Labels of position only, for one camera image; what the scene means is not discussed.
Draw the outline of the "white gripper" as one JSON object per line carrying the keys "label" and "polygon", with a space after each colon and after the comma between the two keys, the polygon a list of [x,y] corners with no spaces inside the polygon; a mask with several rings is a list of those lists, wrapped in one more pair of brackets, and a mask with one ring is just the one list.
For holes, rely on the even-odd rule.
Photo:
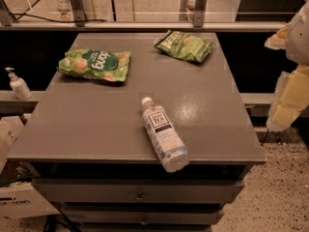
{"label": "white gripper", "polygon": [[[287,58],[309,65],[309,2],[274,35],[265,41],[265,47],[279,50],[286,48]],[[298,66],[292,72],[281,72],[271,103],[267,129],[280,132],[291,126],[309,105],[309,66]]]}

